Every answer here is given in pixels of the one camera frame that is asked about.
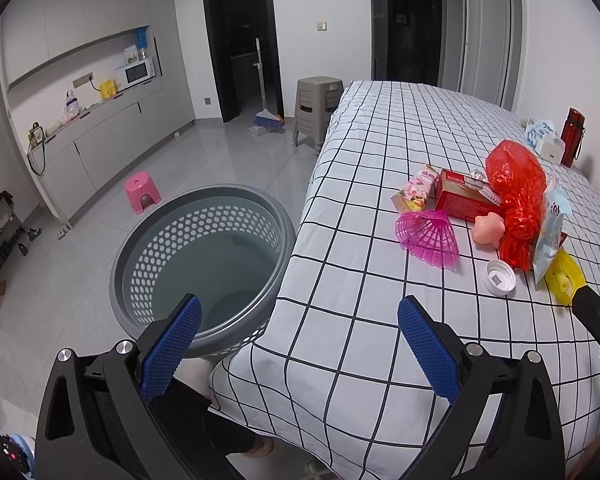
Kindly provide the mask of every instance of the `tile floor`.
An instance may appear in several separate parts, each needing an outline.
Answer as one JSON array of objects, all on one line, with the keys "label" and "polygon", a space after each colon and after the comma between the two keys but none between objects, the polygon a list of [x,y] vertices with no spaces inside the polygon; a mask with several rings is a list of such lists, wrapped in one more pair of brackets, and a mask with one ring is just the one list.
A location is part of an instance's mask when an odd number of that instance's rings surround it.
[{"label": "tile floor", "polygon": [[[148,171],[164,200],[209,184],[248,184],[276,197],[297,226],[317,155],[311,145],[293,147],[289,130],[252,136],[247,128],[253,115],[245,113],[228,124],[195,125],[132,172]],[[26,257],[14,251],[4,268],[0,432],[35,434],[46,380],[60,349],[94,354],[126,336],[110,307],[109,273],[116,251],[144,215],[131,211],[123,183],[98,200],[62,240],[57,238],[59,223],[48,212],[40,215],[35,224],[43,228],[40,238],[29,245]],[[204,389],[209,371],[205,362],[189,360],[178,373]],[[284,476],[299,478],[308,459],[280,443],[267,459],[239,456],[235,465],[248,478],[280,478],[283,465]]]}]

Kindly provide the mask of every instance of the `white bedsheet with black grid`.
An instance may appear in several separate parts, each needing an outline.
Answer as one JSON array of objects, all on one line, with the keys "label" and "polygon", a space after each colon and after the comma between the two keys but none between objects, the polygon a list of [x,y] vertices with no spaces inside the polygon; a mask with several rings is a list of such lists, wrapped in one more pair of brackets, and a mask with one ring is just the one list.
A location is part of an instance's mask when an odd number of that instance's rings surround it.
[{"label": "white bedsheet with black grid", "polygon": [[[216,367],[213,404],[257,432],[304,447],[345,480],[397,479],[448,407],[397,327],[413,294],[434,320],[491,354],[537,349],[554,384],[571,465],[600,431],[597,343],[531,272],[494,298],[476,247],[452,219],[461,258],[437,269],[398,245],[390,197],[423,164],[467,173],[502,139],[523,140],[510,112],[424,85],[355,82],[343,95],[309,184],[298,241],[265,334]],[[600,197],[581,174],[542,162],[573,215],[564,247],[600,294]],[[498,405],[491,396],[462,460],[471,468]]]}]

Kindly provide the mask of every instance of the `red thermos bottle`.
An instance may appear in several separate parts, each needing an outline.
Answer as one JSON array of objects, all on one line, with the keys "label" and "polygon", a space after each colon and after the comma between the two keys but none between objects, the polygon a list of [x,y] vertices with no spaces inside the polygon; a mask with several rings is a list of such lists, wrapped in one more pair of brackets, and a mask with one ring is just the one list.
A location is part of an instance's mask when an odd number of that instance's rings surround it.
[{"label": "red thermos bottle", "polygon": [[575,108],[571,108],[567,120],[564,121],[564,128],[562,129],[562,136],[560,137],[564,141],[562,163],[567,168],[570,168],[573,164],[573,160],[580,155],[582,137],[584,136],[585,131],[584,115]]}]

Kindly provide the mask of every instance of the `wall socket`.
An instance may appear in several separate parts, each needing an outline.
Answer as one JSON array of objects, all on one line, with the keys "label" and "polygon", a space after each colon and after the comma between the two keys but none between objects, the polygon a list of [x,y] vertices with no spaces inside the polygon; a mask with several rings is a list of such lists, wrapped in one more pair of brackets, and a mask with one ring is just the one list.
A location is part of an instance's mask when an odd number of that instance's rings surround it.
[{"label": "wall socket", "polygon": [[87,84],[89,79],[93,79],[93,72],[89,72],[88,74],[80,76],[78,79],[74,79],[74,88]]}]

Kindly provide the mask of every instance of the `metal screw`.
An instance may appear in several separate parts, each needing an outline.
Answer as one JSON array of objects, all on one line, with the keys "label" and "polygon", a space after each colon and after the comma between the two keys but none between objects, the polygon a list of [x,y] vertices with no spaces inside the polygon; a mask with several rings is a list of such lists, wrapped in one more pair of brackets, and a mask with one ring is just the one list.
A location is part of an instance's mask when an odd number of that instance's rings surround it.
[{"label": "metal screw", "polygon": [[469,355],[478,356],[482,355],[482,347],[478,345],[478,343],[469,343],[466,346],[466,351],[469,352]]},{"label": "metal screw", "polygon": [[58,352],[58,361],[67,361],[71,357],[71,350],[65,348]]},{"label": "metal screw", "polygon": [[134,347],[134,344],[131,341],[120,341],[116,345],[116,352],[119,354],[128,354],[131,352],[131,349]]},{"label": "metal screw", "polygon": [[532,350],[531,352],[529,352],[526,355],[526,358],[529,359],[532,363],[539,363],[540,361],[542,361],[542,356],[536,352],[535,350]]}]

